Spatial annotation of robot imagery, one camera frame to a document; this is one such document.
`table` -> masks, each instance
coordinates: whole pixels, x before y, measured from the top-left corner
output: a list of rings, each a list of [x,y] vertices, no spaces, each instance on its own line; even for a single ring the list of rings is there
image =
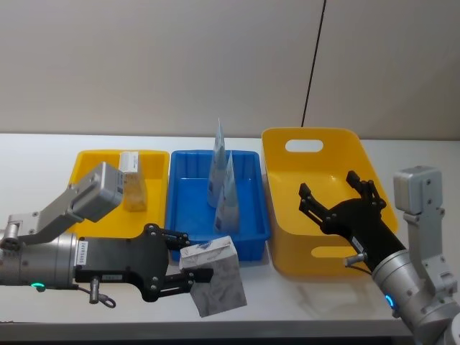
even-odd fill
[[[432,165],[443,173],[446,216],[444,253],[460,277],[460,142],[363,140],[390,200],[392,174]],[[0,134],[0,222],[11,213],[40,210],[62,193],[78,152],[94,149],[194,150],[212,148],[213,138],[121,137],[57,134]],[[262,151],[261,139],[227,138],[228,150]],[[408,244],[407,226],[397,212],[398,237]],[[85,293],[31,287],[0,287],[0,334],[10,340],[190,339],[290,336],[406,336],[369,277],[289,280],[262,262],[243,263],[248,306],[200,318],[188,294],[145,303],[127,284],[102,284],[117,302],[113,310],[90,305]]]

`wall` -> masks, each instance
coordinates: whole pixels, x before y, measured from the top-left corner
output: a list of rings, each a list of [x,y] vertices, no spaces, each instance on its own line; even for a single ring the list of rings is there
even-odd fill
[[[460,1],[328,0],[305,125],[460,139]]]
[[[460,2],[0,1],[0,132],[460,139]]]
[[[322,4],[0,1],[0,132],[298,126]]]

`white tissue box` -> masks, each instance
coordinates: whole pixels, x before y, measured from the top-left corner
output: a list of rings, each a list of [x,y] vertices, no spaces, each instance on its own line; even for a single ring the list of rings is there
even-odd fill
[[[230,236],[182,248],[179,268],[214,270],[209,283],[196,282],[190,292],[201,317],[247,304],[239,275],[238,254]]]

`yellow plastic basket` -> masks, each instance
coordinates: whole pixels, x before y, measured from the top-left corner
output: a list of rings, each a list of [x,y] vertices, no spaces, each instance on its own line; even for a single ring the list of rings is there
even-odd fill
[[[286,149],[290,140],[320,141],[323,146],[317,152],[292,152]],[[382,219],[396,232],[395,213],[358,136],[346,129],[271,128],[263,132],[262,144],[274,266],[293,277],[359,274],[344,267],[343,258],[356,254],[348,242],[340,236],[323,234],[298,210],[301,183],[307,183],[315,199],[327,208],[358,198],[345,181],[348,171],[354,170],[361,179],[374,181],[388,204]]]
[[[165,225],[167,172],[169,169],[169,153],[163,151],[103,149],[82,151],[77,156],[70,183],[77,183],[100,162],[107,162],[118,168],[120,153],[138,151],[142,173],[147,186],[147,210],[130,212],[123,204],[115,208],[97,223],[84,221],[72,226],[69,231],[78,237],[113,237],[132,238],[138,236],[146,223]]]

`blue plastic tray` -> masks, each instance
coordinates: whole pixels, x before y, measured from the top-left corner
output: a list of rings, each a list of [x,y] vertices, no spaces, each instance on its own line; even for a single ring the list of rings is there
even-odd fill
[[[224,234],[213,231],[216,209],[206,200],[212,151],[175,151],[171,155],[167,192],[166,229],[188,233],[192,244],[204,243]],[[232,151],[239,201],[239,233],[231,235],[240,261],[261,260],[270,223],[265,203],[259,155]],[[179,260],[178,252],[171,252]]]

